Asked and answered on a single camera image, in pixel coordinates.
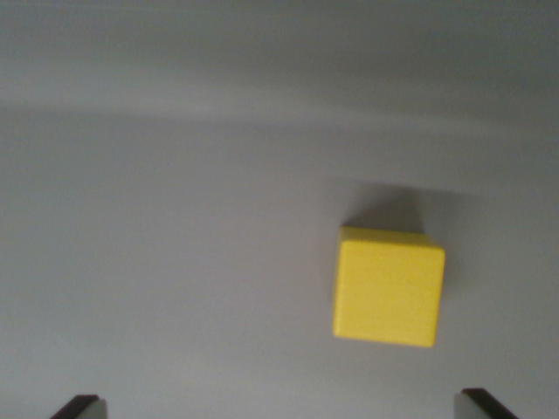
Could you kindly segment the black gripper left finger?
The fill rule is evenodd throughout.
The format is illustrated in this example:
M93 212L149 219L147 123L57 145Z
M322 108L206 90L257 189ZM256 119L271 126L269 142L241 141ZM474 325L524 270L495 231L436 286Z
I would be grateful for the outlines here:
M75 395L52 419L107 419L107 401L98 395Z

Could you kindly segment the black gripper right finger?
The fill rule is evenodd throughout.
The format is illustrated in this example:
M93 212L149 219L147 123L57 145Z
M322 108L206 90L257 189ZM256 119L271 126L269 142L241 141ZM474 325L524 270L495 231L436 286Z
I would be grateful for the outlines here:
M455 419L518 419L484 388L464 388L453 397Z

